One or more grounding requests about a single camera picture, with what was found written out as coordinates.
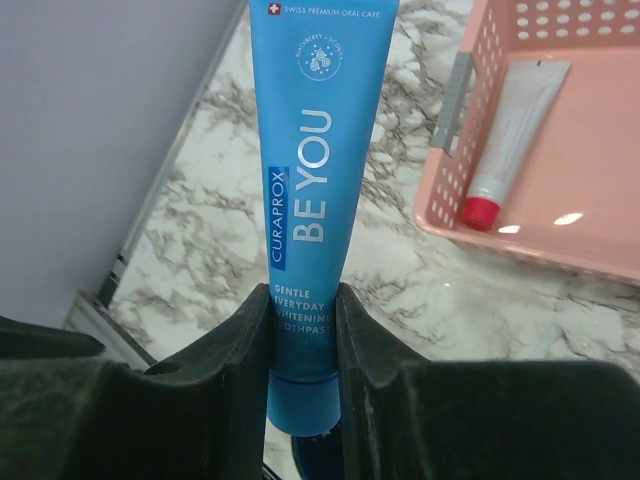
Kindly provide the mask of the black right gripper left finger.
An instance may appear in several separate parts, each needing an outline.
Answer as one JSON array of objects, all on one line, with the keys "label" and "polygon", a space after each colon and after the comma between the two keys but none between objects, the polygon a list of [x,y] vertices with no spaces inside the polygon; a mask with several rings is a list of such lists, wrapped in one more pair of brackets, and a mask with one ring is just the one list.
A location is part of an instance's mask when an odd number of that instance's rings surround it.
[{"label": "black right gripper left finger", "polygon": [[95,338],[1,322],[5,479],[258,479],[269,293],[145,371]]}]

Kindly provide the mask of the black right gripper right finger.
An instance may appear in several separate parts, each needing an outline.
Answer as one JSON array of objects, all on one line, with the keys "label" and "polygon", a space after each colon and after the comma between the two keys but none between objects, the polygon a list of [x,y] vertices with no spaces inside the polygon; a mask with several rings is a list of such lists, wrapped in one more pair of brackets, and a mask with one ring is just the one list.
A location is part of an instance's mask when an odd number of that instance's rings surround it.
[{"label": "black right gripper right finger", "polygon": [[603,361],[430,361],[336,298],[350,479],[635,479],[639,386]]}]

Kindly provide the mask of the pink plastic basket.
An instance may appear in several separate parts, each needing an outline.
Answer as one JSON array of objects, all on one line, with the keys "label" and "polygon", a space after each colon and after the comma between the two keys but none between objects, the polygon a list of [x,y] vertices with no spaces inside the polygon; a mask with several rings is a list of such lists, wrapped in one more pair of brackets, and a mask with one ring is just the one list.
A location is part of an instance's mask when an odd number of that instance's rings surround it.
[{"label": "pink plastic basket", "polygon": [[[508,66],[570,63],[493,230],[465,227],[467,189]],[[639,5],[476,1],[414,200],[422,230],[455,243],[639,280]]]}]

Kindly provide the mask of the blue toothpaste tube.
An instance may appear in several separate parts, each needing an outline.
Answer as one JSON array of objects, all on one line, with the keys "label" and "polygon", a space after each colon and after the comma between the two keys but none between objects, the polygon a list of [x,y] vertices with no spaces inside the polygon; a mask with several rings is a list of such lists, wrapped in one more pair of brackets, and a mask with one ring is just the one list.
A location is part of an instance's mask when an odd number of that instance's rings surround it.
[{"label": "blue toothpaste tube", "polygon": [[274,341],[267,415],[293,437],[341,417],[335,303],[397,10],[249,5]]}]

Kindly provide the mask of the dark blue mug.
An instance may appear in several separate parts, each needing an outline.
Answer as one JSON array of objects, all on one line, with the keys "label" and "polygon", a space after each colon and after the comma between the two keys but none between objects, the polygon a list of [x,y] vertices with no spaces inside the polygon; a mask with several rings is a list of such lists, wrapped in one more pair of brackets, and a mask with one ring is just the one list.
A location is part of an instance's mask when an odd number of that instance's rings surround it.
[{"label": "dark blue mug", "polygon": [[314,437],[292,437],[292,455],[301,479],[344,480],[341,423]]}]

